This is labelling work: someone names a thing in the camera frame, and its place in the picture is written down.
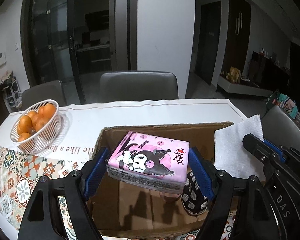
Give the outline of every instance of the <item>bowl of oranges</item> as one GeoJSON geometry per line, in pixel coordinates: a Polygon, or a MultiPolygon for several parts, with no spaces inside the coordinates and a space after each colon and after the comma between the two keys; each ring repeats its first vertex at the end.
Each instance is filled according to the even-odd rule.
{"type": "Polygon", "coordinates": [[[29,107],[10,132],[11,141],[27,154],[36,154],[50,146],[61,129],[57,101],[47,99],[29,107]]]}

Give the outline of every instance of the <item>wall-mounted device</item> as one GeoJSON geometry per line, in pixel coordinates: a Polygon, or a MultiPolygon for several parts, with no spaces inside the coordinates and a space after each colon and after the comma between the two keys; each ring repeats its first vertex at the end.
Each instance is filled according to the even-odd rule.
{"type": "Polygon", "coordinates": [[[7,63],[6,54],[4,52],[1,52],[0,53],[0,66],[2,66],[5,63],[7,63]]]}

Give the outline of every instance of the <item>white tabletop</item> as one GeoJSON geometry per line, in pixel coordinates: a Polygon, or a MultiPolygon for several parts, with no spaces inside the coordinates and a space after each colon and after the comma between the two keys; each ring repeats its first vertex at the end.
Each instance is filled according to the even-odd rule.
{"type": "MultiPolygon", "coordinates": [[[[228,99],[179,99],[60,107],[64,125],[51,149],[41,153],[49,158],[85,162],[101,130],[114,126],[164,125],[179,123],[241,122],[247,117],[228,99]]],[[[10,131],[21,115],[11,113],[0,126],[0,146],[19,151],[10,131]]],[[[0,214],[0,227],[11,240],[18,231],[0,214]]]]}

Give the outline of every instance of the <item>pink tissue package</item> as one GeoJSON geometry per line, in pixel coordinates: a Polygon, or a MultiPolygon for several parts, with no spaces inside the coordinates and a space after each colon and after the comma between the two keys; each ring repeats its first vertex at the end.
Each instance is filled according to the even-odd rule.
{"type": "Polygon", "coordinates": [[[108,160],[110,177],[140,187],[181,194],[189,142],[129,131],[108,160]]]}

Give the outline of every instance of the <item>door handle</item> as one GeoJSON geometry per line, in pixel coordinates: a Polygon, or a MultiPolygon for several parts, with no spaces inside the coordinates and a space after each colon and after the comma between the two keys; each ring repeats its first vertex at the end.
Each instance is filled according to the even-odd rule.
{"type": "Polygon", "coordinates": [[[242,12],[240,12],[240,13],[239,13],[240,30],[242,29],[242,17],[243,17],[242,12]]]}
{"type": "Polygon", "coordinates": [[[72,47],[72,36],[70,36],[70,49],[72,50],[73,47],[72,47]]]}
{"type": "Polygon", "coordinates": [[[238,26],[238,23],[239,23],[239,17],[237,17],[235,19],[235,30],[234,30],[234,33],[235,33],[236,36],[239,35],[239,28],[238,28],[239,26],[238,26]]]}

